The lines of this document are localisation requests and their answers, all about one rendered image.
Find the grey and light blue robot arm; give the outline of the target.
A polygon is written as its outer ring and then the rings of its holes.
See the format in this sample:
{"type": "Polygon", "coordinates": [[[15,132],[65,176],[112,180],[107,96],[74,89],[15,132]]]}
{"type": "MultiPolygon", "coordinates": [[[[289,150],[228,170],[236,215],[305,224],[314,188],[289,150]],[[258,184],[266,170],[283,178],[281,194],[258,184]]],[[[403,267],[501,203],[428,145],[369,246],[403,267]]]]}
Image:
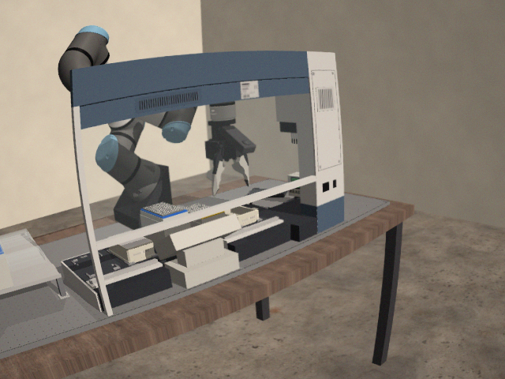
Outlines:
{"type": "Polygon", "coordinates": [[[108,41],[107,31],[95,25],[85,26],[75,35],[58,63],[59,78],[68,91],[71,69],[109,64],[108,41]]]}

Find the yellow tip rack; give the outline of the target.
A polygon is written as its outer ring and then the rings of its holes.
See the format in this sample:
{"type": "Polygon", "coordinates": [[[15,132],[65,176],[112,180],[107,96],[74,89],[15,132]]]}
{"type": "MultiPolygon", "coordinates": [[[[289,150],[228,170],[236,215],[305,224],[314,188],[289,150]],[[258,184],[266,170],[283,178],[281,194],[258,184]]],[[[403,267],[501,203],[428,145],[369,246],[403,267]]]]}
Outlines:
{"type": "Polygon", "coordinates": [[[208,217],[204,217],[204,218],[201,218],[201,219],[198,219],[198,220],[191,221],[190,225],[191,225],[191,227],[195,227],[195,226],[201,225],[203,223],[207,223],[207,222],[210,222],[210,221],[213,221],[213,220],[217,220],[217,219],[223,218],[225,216],[226,216],[225,215],[225,211],[224,212],[220,212],[220,213],[216,213],[216,214],[214,214],[212,216],[208,216],[208,217]]]}

